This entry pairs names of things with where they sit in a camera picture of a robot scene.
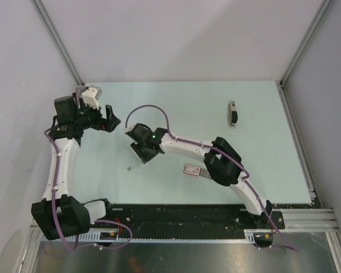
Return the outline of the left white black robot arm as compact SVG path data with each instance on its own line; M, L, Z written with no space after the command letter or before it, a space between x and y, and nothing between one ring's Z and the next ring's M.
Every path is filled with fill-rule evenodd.
M81 203L72 193L84 131L111 133L120 124L110 105L106 105L105 115L101 113L98 98L84 92L54 101L56 115L52 126L44 131L51 144L48 182L41 200L31 205L31 214L49 241L85 234L95 222L106 228L114 221L108 199Z

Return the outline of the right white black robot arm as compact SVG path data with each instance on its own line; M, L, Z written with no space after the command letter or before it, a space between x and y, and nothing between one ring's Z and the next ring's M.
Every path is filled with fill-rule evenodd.
M144 164L158 154L181 155L203 163L214 182L230 188L244 202L246 215L238 217L240 223L264 228L271 222L271 202L250 183L241 157L224 138L192 140L164 128L153 131L142 123L126 128L125 134L134 141L130 147Z

